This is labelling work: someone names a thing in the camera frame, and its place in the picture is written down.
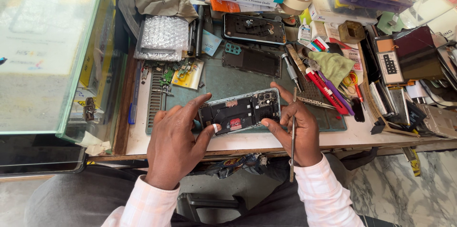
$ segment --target white bandage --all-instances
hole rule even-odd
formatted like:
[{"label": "white bandage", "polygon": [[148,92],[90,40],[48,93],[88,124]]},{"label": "white bandage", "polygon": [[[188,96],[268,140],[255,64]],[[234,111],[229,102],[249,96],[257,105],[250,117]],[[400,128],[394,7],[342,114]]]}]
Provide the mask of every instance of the white bandage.
[{"label": "white bandage", "polygon": [[218,131],[218,126],[216,124],[213,124],[213,127],[214,127],[214,133],[216,133]]}]

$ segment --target disassembled smartphone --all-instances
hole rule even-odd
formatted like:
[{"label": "disassembled smartphone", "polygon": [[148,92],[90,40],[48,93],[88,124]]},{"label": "disassembled smartphone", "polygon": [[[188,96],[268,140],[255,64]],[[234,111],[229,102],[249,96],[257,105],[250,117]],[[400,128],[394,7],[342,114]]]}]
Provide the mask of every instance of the disassembled smartphone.
[{"label": "disassembled smartphone", "polygon": [[258,49],[244,48],[225,43],[222,65],[273,78],[281,78],[281,56]]},{"label": "disassembled smartphone", "polygon": [[259,44],[286,44],[286,32],[281,21],[224,14],[222,27],[223,39],[244,40]]},{"label": "disassembled smartphone", "polygon": [[198,115],[203,128],[212,124],[222,126],[215,136],[261,126],[260,121],[264,118],[277,122],[281,118],[279,90],[270,88],[205,103]]}]

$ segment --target glass countertop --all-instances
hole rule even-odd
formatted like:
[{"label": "glass countertop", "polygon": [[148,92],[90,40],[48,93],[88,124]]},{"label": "glass countertop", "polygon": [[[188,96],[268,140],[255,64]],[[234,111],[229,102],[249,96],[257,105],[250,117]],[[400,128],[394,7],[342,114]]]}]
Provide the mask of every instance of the glass countertop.
[{"label": "glass countertop", "polygon": [[0,134],[65,128],[99,0],[0,0]]}]

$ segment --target marble floor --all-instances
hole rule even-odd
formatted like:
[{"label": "marble floor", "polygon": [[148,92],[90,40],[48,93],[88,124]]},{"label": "marble floor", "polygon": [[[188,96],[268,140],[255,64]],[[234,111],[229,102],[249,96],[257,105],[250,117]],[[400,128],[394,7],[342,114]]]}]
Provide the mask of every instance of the marble floor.
[{"label": "marble floor", "polygon": [[420,177],[404,155],[359,168],[349,185],[356,213],[403,227],[457,227],[457,151],[418,156]]}]

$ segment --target pink checked shirt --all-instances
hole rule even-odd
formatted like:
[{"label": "pink checked shirt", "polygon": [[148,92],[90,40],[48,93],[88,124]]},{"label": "pink checked shirt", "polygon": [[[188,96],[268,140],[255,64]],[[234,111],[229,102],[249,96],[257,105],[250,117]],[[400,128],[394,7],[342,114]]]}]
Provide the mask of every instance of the pink checked shirt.
[{"label": "pink checked shirt", "polygon": [[[305,203],[310,227],[363,227],[350,207],[350,191],[343,188],[330,169],[327,158],[310,167],[294,167],[300,200]],[[125,207],[118,207],[102,227],[171,226],[179,188],[163,190],[138,178]]]}]

